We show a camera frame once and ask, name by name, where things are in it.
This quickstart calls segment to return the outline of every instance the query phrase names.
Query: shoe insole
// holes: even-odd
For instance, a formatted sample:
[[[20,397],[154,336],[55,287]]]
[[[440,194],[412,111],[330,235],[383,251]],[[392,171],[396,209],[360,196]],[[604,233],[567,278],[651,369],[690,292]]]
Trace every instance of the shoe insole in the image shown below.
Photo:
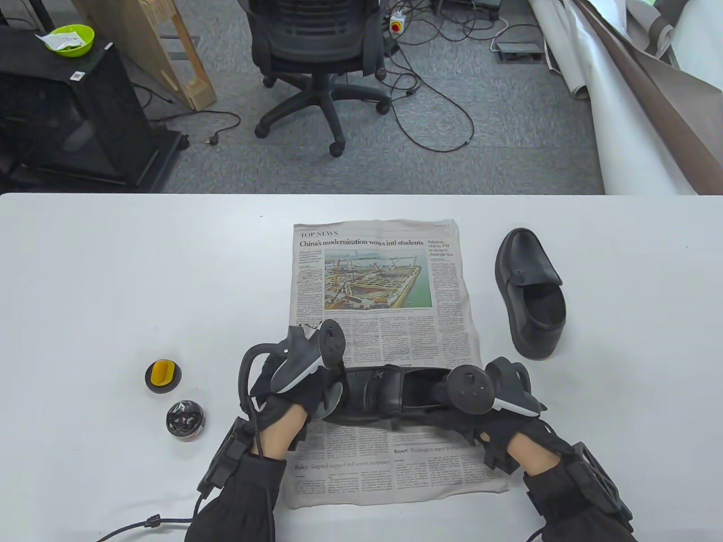
[[[411,408],[439,405],[433,399],[433,388],[448,374],[447,369],[421,369],[405,374],[402,385],[402,405]]]
[[[565,319],[565,300],[555,284],[533,284],[523,289],[530,316],[541,324],[556,325]]]

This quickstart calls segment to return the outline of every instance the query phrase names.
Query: electrical cord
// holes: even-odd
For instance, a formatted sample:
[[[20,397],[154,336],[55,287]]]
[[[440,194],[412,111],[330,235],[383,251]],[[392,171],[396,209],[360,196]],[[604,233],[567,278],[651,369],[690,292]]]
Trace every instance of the electrical cord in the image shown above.
[[[154,91],[153,89],[148,88],[148,87],[146,87],[146,86],[144,86],[144,85],[139,85],[138,83],[133,83],[133,82],[131,82],[131,85],[133,85],[134,88],[143,89],[143,90],[145,90],[145,91],[148,93],[148,100],[146,101],[146,103],[144,103],[144,104],[141,106],[141,107],[143,107],[144,109],[146,109],[146,108],[150,105],[150,103],[153,101],[153,97],[154,97],[154,96],[155,96],[155,97],[158,97],[160,100],[163,100],[163,101],[166,102],[166,103],[175,103],[175,102],[174,102],[173,100],[171,100],[170,98],[164,98],[163,96],[161,96],[160,94],[158,94],[158,93],[157,93],[156,91]]]
[[[159,119],[151,119],[150,122],[168,122],[168,121],[172,121],[174,119],[180,119],[181,117],[200,115],[202,113],[214,113],[216,115],[231,115],[236,119],[236,122],[234,124],[232,124],[230,126],[226,126],[225,128],[221,128],[221,129],[213,132],[213,135],[205,140],[204,143],[206,143],[206,145],[211,145],[211,146],[218,145],[218,135],[221,132],[225,132],[226,130],[233,130],[234,128],[237,128],[241,124],[241,117],[236,115],[235,113],[232,113],[230,111],[214,111],[213,109],[204,109],[203,111],[186,111],[184,113],[177,113],[175,115],[160,117]]]
[[[499,52],[500,52],[500,48],[499,48],[499,47],[495,48],[495,43],[496,43],[496,41],[497,41],[497,38],[499,38],[502,34],[504,34],[505,32],[507,32],[508,30],[511,30],[511,29],[513,29],[513,28],[519,28],[519,27],[522,27],[522,26],[540,28],[540,25],[538,25],[538,24],[536,24],[536,23],[533,23],[533,22],[521,22],[521,23],[518,23],[518,24],[516,24],[516,25],[511,25],[510,23],[507,23],[507,26],[504,27],[503,29],[501,29],[497,34],[495,34],[495,36],[492,38],[492,41],[489,42],[489,52],[491,52],[491,53],[499,53]]]
[[[507,32],[511,27],[516,26],[527,26],[527,25],[510,25],[509,21],[500,18],[500,21],[504,24],[502,29],[498,30],[493,35],[483,35],[478,37],[478,35],[475,35],[477,32],[489,32],[495,27],[495,23],[486,19],[483,19],[480,13],[478,13],[476,5],[473,1],[471,1],[472,4],[472,10],[473,14],[472,17],[469,17],[466,20],[457,20],[456,18],[450,16],[449,14],[442,11],[440,13],[442,17],[442,21],[437,24],[435,21],[431,21],[422,17],[415,17],[415,15],[420,14],[431,14],[432,8],[430,5],[422,6],[423,3],[425,3],[426,0],[419,0],[416,3],[413,0],[398,0],[396,3],[394,3],[392,6],[389,7],[388,13],[386,17],[382,20],[382,26],[385,29],[385,33],[388,32],[388,21],[389,17],[392,13],[395,13],[397,11],[401,11],[405,18],[406,18],[406,24],[404,27],[404,31],[396,36],[396,45],[398,47],[399,54],[402,55],[404,62],[406,62],[406,66],[403,66],[399,64],[397,61],[394,60],[392,56],[389,57],[389,60],[391,64],[393,64],[396,68],[398,68],[398,71],[394,69],[388,69],[387,73],[391,75],[395,75],[396,79],[392,84],[389,84],[387,82],[381,81],[382,85],[386,86],[390,89],[390,96],[391,96],[391,109],[394,114],[394,119],[399,126],[399,129],[402,131],[402,133],[405,135],[407,139],[409,139],[412,143],[414,143],[416,146],[428,150],[430,152],[439,152],[439,153],[449,153],[449,152],[455,152],[456,150],[460,150],[464,148],[465,146],[469,145],[472,139],[474,138],[474,132],[475,132],[475,126],[474,126],[474,120],[472,119],[471,115],[467,112],[467,110],[460,106],[457,102],[452,100],[452,98],[449,98],[446,94],[438,90],[437,88],[434,88],[431,86],[427,81],[424,80],[424,78],[412,67],[411,62],[409,61],[408,56],[402,49],[402,46],[420,46],[424,45],[425,43],[429,43],[437,38],[442,38],[443,40],[449,41],[451,43],[460,43],[465,40],[473,40],[473,41],[479,41],[479,42],[486,42],[489,41],[492,45],[491,51],[494,52],[494,44],[495,41],[503,35],[505,32]],[[486,23],[484,27],[479,27],[477,25],[477,21],[483,21]],[[431,26],[433,29],[435,29],[435,34],[422,41],[404,41],[401,39],[401,37],[408,32],[409,28],[411,27],[412,22],[423,22],[426,25]],[[446,22],[453,23],[455,25],[458,25],[462,29],[462,37],[461,38],[454,38],[452,36],[449,36],[445,34],[442,29],[444,27],[444,24]],[[428,145],[424,145],[421,142],[414,139],[414,137],[409,134],[404,126],[401,123],[401,120],[399,119],[399,113],[397,112],[395,103],[399,100],[403,100],[405,98],[409,98],[412,95],[416,94],[420,88],[426,87],[429,88],[432,92],[442,97],[447,102],[451,103],[455,108],[457,108],[459,111],[462,112],[462,114],[467,118],[467,121],[470,125],[470,134],[469,136],[459,145],[456,145],[455,147],[448,148],[448,149],[438,149],[433,148]],[[395,92],[402,93],[401,95],[395,95]]]
[[[278,344],[263,343],[260,345],[252,346],[244,354],[241,359],[241,366],[239,367],[239,403],[241,410],[243,410],[248,416],[251,423],[254,425],[254,441],[256,442],[256,449],[258,455],[263,459],[264,450],[261,447],[261,433],[259,431],[259,418],[258,411],[254,407],[251,397],[249,396],[249,375],[251,372],[251,365],[254,363],[256,357],[261,354],[268,354],[279,350]],[[273,505],[271,499],[271,490],[266,488],[266,516],[269,526],[269,542],[275,542],[276,540],[276,526],[273,521]]]
[[[196,501],[196,505],[194,506],[192,517],[161,517],[159,514],[156,514],[156,515],[153,515],[153,516],[149,517],[148,519],[146,519],[146,521],[139,521],[138,523],[131,523],[130,525],[126,525],[119,529],[115,529],[115,531],[108,533],[107,535],[103,536],[102,538],[99,538],[96,542],[106,542],[106,540],[113,538],[115,535],[125,533],[127,530],[138,529],[138,527],[156,528],[156,527],[163,525],[164,523],[172,523],[172,524],[177,524],[177,525],[191,523],[198,515],[198,508],[201,505],[202,500],[203,500],[203,497],[199,496],[198,500]]]
[[[544,529],[544,527],[542,527],[542,528],[536,530],[534,533],[532,533],[532,535],[530,536],[530,538],[528,538],[528,539],[526,540],[526,542],[532,542],[535,538],[537,538],[538,536],[540,536],[540,535],[542,534],[542,530],[543,530],[543,529]]]

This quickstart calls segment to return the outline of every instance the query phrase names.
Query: green bowl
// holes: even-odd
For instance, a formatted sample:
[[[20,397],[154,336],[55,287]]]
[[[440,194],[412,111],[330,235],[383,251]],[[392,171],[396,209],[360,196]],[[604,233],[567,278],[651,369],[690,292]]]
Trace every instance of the green bowl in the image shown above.
[[[83,38],[83,41],[85,41],[85,45],[83,47],[68,48],[63,49],[62,51],[53,51],[50,47],[46,47],[60,56],[67,56],[71,59],[83,56],[90,51],[90,48],[93,47],[93,41],[95,40],[95,31],[87,25],[65,25],[56,28],[50,34],[69,34],[71,32],[77,32],[78,35]]]

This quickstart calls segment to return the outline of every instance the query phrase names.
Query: newspaper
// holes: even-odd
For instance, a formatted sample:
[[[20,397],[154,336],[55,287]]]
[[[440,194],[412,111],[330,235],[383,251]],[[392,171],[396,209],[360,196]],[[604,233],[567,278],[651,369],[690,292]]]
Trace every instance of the newspaper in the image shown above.
[[[334,318],[347,367],[481,365],[452,220],[294,226],[291,324]],[[501,492],[481,446],[427,427],[315,421],[282,484],[289,508],[415,502]]]

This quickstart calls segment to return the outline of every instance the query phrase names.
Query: white table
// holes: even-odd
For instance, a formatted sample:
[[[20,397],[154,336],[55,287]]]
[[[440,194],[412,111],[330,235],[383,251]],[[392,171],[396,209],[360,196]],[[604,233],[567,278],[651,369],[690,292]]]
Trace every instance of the white table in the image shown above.
[[[723,540],[723,199],[60,194],[0,197],[0,538],[93,542],[187,516],[239,412],[241,355],[286,333],[291,226],[373,218],[457,221],[487,361],[522,361],[493,264],[511,228],[532,228],[568,304],[554,356],[526,361],[545,418],[601,460],[640,541]],[[158,358],[183,370],[167,395],[143,383]],[[182,398],[208,414],[195,442],[163,426]],[[281,510],[278,540],[522,542],[541,524],[517,481]],[[114,542],[184,536],[158,531]]]

